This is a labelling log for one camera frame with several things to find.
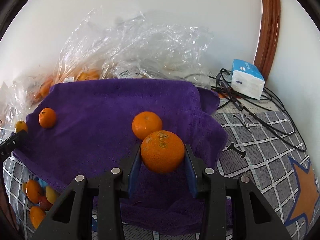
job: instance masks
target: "black cable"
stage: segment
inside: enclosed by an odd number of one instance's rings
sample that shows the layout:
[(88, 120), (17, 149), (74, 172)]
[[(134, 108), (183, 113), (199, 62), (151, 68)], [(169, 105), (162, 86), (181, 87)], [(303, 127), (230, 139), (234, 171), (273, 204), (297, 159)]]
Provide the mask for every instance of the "black cable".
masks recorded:
[[(213, 78), (216, 80), (216, 86), (211, 86), (211, 88), (216, 91), (217, 93), (224, 93), (224, 94), (227, 94), (228, 96), (225, 96), (225, 98), (228, 100), (226, 103), (224, 103), (223, 105), (219, 106), (218, 109), (221, 109), (223, 108), (224, 106), (226, 106), (227, 104), (229, 104), (230, 102), (233, 102), (235, 104), (235, 106), (239, 109), (239, 110), (246, 110), (250, 116), (252, 116), (255, 120), (257, 120), (259, 123), (261, 123), (261, 125), (263, 127), (265, 127), (266, 129), (268, 129), (273, 135), (275, 135), (278, 139), (280, 139), (281, 141), (283, 141), (285, 144), (289, 145), (290, 147), (294, 148), (295, 150), (298, 150), (300, 152), (306, 152), (307, 151), (307, 146), (304, 142), (304, 139), (302, 138), (301, 134), (299, 133), (294, 121), (292, 120), (291, 116), (289, 115), (288, 111), (285, 109), (284, 107), (284, 104), (282, 103), (282, 101), (280, 100), (280, 98), (273, 92), (271, 91), (270, 89), (268, 89), (267, 87), (264, 87), (263, 89), (263, 92), (266, 94), (266, 95), (261, 95), (263, 96), (264, 98), (260, 99), (260, 100), (265, 100), (265, 101), (270, 101), (272, 103), (274, 103), (278, 109), (280, 111), (282, 111), (283, 113), (285, 113), (290, 122), (292, 123), (292, 127), (293, 127), (293, 131), (287, 133), (287, 132), (284, 132), (284, 131), (281, 131), (275, 127), (273, 127), (272, 125), (266, 123), (265, 121), (263, 121), (262, 119), (260, 119), (257, 115), (255, 115), (254, 113), (252, 113), (247, 107), (245, 107), (244, 105), (242, 105), (236, 97), (241, 97), (243, 100), (249, 102), (250, 104), (256, 106), (256, 107), (259, 107), (261, 109), (264, 109), (266, 111), (271, 111), (270, 109), (267, 109), (263, 106), (259, 106), (257, 104), (255, 104), (254, 102), (252, 102), (251, 100), (255, 100), (255, 98), (250, 98), (246, 95), (243, 95), (239, 92), (236, 92), (234, 91), (231, 86), (230, 86), (230, 82), (226, 81), (225, 77), (223, 76), (223, 73), (227, 73), (228, 75), (230, 75), (231, 72), (230, 70), (226, 70), (224, 68), (222, 68), (219, 72), (219, 74), (214, 78), (212, 76), (209, 76), (210, 78)], [(281, 134), (282, 136), (285, 135), (285, 136), (290, 136), (290, 135), (293, 135), (295, 134), (296, 132), (299, 134), (303, 144), (304, 144), (304, 147), (305, 149), (300, 149), (294, 145), (292, 145), (291, 143), (287, 142), (286, 140), (284, 140), (283, 138), (281, 138), (280, 135), (277, 134), (277, 132), (279, 134)]]

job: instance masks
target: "blue and white tissue package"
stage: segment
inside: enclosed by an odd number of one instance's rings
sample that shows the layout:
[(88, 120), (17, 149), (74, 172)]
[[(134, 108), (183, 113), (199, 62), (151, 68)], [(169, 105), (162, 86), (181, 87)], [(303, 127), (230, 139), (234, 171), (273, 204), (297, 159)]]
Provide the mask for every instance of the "blue and white tissue package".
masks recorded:
[(259, 100), (264, 88), (264, 79), (255, 65), (234, 59), (231, 87), (239, 93)]

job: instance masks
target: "barcode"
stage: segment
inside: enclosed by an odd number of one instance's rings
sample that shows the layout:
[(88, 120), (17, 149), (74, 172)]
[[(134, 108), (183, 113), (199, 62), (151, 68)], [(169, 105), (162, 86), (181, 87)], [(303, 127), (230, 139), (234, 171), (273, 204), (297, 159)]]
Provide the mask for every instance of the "barcode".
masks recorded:
[(122, 71), (121, 73), (119, 73), (119, 76), (120, 77), (128, 77), (128, 76), (130, 76), (130, 72), (129, 72), (129, 70)]

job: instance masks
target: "silver screw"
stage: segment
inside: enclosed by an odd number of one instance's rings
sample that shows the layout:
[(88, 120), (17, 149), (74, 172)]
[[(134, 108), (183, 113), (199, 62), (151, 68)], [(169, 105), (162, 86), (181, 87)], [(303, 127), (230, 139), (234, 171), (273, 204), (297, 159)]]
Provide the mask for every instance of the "silver screw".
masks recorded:
[(112, 173), (112, 174), (118, 174), (118, 173), (120, 173), (120, 171), (121, 171), (120, 168), (113, 168), (113, 169), (111, 170), (111, 173)]
[(242, 176), (241, 181), (244, 183), (248, 183), (250, 181), (250, 179), (247, 176)]
[(211, 168), (205, 168), (205, 169), (204, 169), (204, 172), (205, 172), (206, 174), (213, 174), (213, 173), (214, 173), (214, 170), (211, 169)]
[(76, 176), (76, 181), (77, 182), (80, 182), (80, 181), (83, 181), (83, 180), (84, 180), (84, 176), (83, 175)]

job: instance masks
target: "brown wooden trim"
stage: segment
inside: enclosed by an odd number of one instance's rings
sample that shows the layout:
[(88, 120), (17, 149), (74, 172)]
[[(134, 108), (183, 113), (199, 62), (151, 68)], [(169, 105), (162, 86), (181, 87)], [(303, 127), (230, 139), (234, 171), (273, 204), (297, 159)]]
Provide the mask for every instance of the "brown wooden trim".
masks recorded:
[(280, 0), (262, 0), (260, 37), (254, 65), (267, 80), (279, 37)]

